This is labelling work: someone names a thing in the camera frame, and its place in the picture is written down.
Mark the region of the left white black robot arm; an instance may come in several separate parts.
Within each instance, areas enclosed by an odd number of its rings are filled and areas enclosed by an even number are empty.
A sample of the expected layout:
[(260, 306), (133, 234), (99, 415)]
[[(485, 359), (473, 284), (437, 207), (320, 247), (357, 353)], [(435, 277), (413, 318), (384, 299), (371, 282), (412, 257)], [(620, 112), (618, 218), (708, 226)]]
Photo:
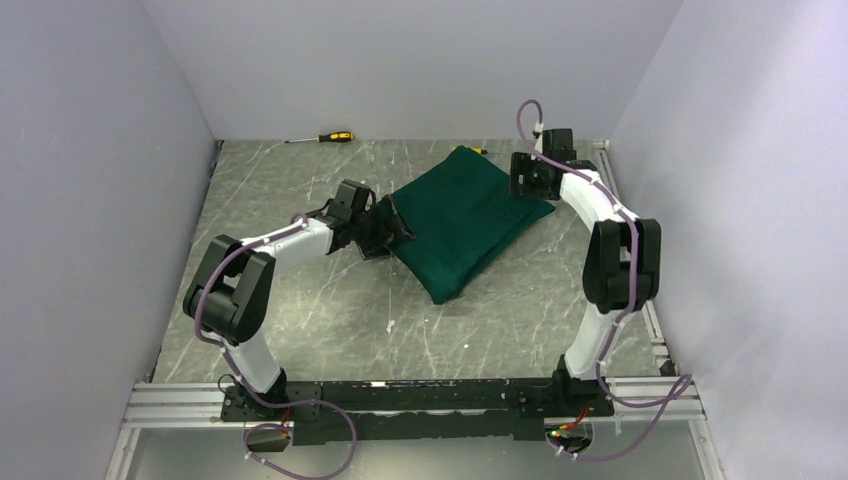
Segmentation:
[(276, 272), (354, 244), (365, 260), (414, 238), (395, 201), (346, 179), (325, 204), (255, 237), (210, 241), (183, 299), (196, 337), (217, 347), (232, 373), (263, 406), (287, 400), (287, 376), (262, 332)]

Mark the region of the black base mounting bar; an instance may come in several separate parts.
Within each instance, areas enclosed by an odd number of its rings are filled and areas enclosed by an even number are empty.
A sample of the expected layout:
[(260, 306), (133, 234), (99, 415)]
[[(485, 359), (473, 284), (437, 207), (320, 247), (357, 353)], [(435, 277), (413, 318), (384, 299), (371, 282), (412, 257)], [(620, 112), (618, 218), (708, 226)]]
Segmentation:
[(292, 422), (296, 446), (359, 441), (510, 437), (538, 441), (556, 421), (610, 417), (593, 381), (551, 378), (291, 381), (291, 406), (271, 409), (242, 386), (224, 391), (225, 423)]

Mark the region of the green surgical drape cloth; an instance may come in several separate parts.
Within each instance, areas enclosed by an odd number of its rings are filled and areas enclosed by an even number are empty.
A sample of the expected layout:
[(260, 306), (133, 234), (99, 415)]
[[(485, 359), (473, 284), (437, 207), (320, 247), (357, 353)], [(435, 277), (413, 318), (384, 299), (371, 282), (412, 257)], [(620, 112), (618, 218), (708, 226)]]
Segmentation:
[(554, 212), (545, 200), (509, 194), (509, 175), (460, 146), (390, 195), (413, 232), (391, 251), (442, 305), (488, 268), (537, 221)]

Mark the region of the aluminium front rail frame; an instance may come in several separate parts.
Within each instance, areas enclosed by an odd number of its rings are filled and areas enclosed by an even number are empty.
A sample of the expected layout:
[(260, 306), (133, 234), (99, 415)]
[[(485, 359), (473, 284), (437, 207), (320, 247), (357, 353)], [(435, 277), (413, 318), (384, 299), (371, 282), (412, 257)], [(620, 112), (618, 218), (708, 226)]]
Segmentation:
[[(611, 390), (632, 402), (664, 396), (678, 377), (613, 377)], [(118, 440), (105, 479), (127, 479), (136, 445), (144, 429), (236, 428), (248, 423), (225, 423), (221, 419), (224, 394), (214, 383), (139, 383), (129, 397)], [(650, 420), (648, 409), (616, 406), (611, 419), (616, 425), (627, 421)], [(701, 396), (694, 382), (670, 402), (662, 420), (688, 421), (699, 466), (706, 479), (726, 479), (719, 460)]]

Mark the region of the small yellow screwdriver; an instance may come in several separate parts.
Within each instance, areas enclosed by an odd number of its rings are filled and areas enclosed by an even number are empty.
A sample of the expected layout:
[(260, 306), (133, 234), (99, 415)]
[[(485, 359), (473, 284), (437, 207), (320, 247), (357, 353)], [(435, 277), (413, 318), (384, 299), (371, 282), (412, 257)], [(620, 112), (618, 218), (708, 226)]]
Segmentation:
[(468, 146), (465, 146), (465, 145), (457, 145), (457, 146), (451, 147), (451, 151), (455, 151), (457, 149), (459, 149), (459, 150), (462, 150), (462, 149), (470, 150), (470, 151), (473, 151), (473, 152), (475, 152), (479, 155), (487, 155), (487, 154), (490, 153), (489, 150), (486, 150), (485, 148), (482, 148), (482, 147), (468, 147)]

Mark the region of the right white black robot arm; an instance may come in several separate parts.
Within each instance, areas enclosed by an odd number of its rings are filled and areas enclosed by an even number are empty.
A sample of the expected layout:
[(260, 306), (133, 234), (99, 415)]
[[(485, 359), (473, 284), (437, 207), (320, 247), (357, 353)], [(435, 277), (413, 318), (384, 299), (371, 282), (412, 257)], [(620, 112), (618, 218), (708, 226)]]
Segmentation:
[(580, 160), (568, 128), (536, 125), (528, 153), (511, 157), (512, 196), (562, 201), (590, 232), (582, 288), (587, 308), (564, 355), (571, 378), (598, 379), (619, 329), (660, 287), (661, 226), (625, 207), (596, 167)]

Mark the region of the yellow black handled screwdriver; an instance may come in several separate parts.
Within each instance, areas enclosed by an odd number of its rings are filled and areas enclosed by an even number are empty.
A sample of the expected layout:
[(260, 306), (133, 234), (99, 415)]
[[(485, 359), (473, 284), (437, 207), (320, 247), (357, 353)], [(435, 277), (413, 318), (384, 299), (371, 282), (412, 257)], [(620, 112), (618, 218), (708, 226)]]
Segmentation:
[(354, 134), (350, 131), (336, 131), (331, 133), (319, 134), (314, 138), (304, 138), (304, 139), (294, 139), (294, 140), (286, 140), (286, 144), (292, 143), (304, 143), (304, 142), (315, 142), (315, 143), (349, 143), (354, 140)]

